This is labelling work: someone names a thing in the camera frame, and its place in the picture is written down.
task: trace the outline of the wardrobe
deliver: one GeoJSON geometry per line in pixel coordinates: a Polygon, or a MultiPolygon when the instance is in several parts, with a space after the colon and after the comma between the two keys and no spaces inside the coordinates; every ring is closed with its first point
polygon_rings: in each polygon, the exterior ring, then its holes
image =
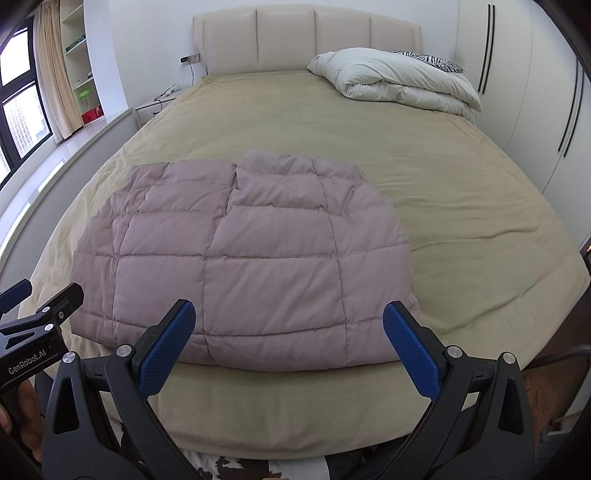
{"type": "Polygon", "coordinates": [[[480,95],[476,124],[554,207],[591,235],[591,85],[532,0],[460,0],[455,61],[480,95]]]}

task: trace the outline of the white duvet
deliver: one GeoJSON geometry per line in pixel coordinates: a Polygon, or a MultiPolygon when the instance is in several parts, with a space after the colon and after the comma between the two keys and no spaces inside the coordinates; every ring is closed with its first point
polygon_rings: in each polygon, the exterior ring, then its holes
{"type": "Polygon", "coordinates": [[[444,72],[398,53],[346,48],[317,55],[308,69],[353,100],[438,110],[472,123],[475,111],[482,111],[478,94],[464,75],[444,72]]]}

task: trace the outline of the beige curtain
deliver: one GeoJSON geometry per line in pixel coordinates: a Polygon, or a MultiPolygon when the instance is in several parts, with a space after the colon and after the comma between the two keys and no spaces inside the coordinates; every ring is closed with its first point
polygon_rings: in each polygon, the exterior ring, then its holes
{"type": "Polygon", "coordinates": [[[66,75],[58,0],[45,1],[39,6],[33,35],[41,97],[51,130],[56,140],[61,141],[82,127],[83,123],[66,75]]]}

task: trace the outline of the green container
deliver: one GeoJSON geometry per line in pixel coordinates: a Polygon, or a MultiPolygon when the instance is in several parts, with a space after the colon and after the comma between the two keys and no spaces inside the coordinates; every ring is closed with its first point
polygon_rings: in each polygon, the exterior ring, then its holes
{"type": "Polygon", "coordinates": [[[92,108],[91,93],[91,90],[83,90],[78,94],[78,100],[80,101],[80,106],[82,107],[82,110],[84,110],[84,113],[92,108]]]}

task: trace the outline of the pink puffer jacket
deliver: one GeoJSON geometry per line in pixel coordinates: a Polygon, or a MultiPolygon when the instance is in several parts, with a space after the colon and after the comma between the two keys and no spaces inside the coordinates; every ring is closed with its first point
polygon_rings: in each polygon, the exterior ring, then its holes
{"type": "Polygon", "coordinates": [[[396,360],[384,306],[418,315],[408,237],[360,169],[256,150],[132,168],[87,225],[72,281],[77,335],[132,343],[187,299],[181,360],[262,371],[396,360]]]}

